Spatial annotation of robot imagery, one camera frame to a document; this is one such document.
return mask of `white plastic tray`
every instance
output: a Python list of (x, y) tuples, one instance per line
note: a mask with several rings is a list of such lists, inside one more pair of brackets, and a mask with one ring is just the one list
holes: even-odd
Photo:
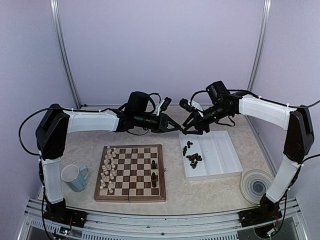
[[(185, 180), (204, 180), (226, 178), (240, 175), (243, 171), (238, 155), (227, 131), (211, 131), (203, 135), (179, 134), (181, 153), (187, 142), (193, 143), (183, 156)], [(198, 161), (195, 169), (190, 166), (186, 156), (198, 153), (202, 161)]]

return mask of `mug handle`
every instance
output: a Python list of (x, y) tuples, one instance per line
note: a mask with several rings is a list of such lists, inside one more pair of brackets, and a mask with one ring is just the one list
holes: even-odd
[(85, 170), (86, 169), (86, 174), (84, 175), (84, 180), (86, 180), (87, 179), (87, 177), (89, 176), (89, 168), (86, 166), (86, 165), (84, 165), (84, 166), (82, 166), (82, 167), (80, 167), (79, 168), (79, 171), (80, 171), (80, 173), (82, 174), (82, 171), (83, 170)]

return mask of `mug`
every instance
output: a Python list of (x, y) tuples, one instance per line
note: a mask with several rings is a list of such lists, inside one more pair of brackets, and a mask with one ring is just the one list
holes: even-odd
[(81, 192), (86, 188), (86, 179), (89, 176), (89, 168), (87, 166), (78, 167), (70, 164), (65, 166), (61, 171), (61, 179), (75, 192)]

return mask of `white wall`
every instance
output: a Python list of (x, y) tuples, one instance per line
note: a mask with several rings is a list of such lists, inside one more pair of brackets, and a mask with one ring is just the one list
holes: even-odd
[[(132, 91), (173, 103), (212, 82), (245, 89), (263, 0), (59, 1), (83, 104), (123, 104)], [(197, 96), (210, 103), (206, 94)]]
[[(73, 107), (48, 0), (0, 2), (0, 103), (0, 238), (11, 240), (40, 189), (38, 159), (20, 147), (19, 125), (51, 103)], [(23, 129), (31, 151), (40, 119)]]
[[(272, 0), (265, 45), (254, 92), (265, 98), (309, 105), (320, 99), (320, 2)], [(310, 108), (315, 142), (309, 156), (320, 153), (320, 104)], [(286, 133), (278, 127), (253, 120), (278, 168)], [(312, 240), (318, 240), (320, 158), (309, 160), (292, 188)]]

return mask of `table surface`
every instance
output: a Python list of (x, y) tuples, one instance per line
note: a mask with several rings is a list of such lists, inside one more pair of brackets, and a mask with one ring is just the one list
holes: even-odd
[[(188, 112), (179, 106), (170, 106), (165, 112), (178, 123), (183, 123)], [(252, 133), (246, 118), (236, 115), (235, 127), (212, 124), (211, 131), (227, 130), (243, 170), (260, 169), (270, 173), (268, 164)], [(162, 144), (165, 171), (166, 202), (159, 203), (111, 203), (94, 200), (98, 168), (104, 146)], [(180, 149), (179, 132), (148, 133), (135, 136), (122, 132), (75, 132), (67, 135), (61, 159), (61, 169), (75, 164), (87, 165), (90, 170), (86, 188), (72, 191), (62, 182), (67, 206), (108, 213), (137, 215), (188, 215), (216, 213), (252, 207), (240, 190), (241, 175), (218, 179), (186, 181)]]

